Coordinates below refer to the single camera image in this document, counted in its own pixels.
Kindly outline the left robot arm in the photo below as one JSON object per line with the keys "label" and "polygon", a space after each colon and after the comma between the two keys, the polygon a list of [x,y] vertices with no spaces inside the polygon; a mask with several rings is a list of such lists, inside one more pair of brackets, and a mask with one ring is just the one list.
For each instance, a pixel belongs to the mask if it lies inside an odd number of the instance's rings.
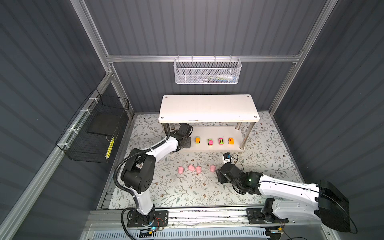
{"label": "left robot arm", "polygon": [[171,131],[165,124],[167,135],[160,142],[144,149],[133,149],[116,167],[113,180],[116,187],[129,193],[136,204],[136,213],[145,225],[155,218],[155,205],[149,188],[155,174],[156,163],[166,155],[191,147],[191,135],[194,128],[181,123],[179,129]]}

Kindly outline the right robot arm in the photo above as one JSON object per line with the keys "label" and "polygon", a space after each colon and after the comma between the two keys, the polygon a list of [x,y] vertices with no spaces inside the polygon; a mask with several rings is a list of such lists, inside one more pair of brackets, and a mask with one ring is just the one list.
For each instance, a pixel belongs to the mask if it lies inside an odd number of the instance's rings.
{"label": "right robot arm", "polygon": [[294,183],[262,173],[245,173],[230,162],[215,172],[218,181],[231,184],[236,193],[265,198],[261,209],[247,210],[250,223],[286,224],[294,219],[313,220],[342,233],[350,233],[351,228],[356,227],[350,217],[349,200],[328,181]]}

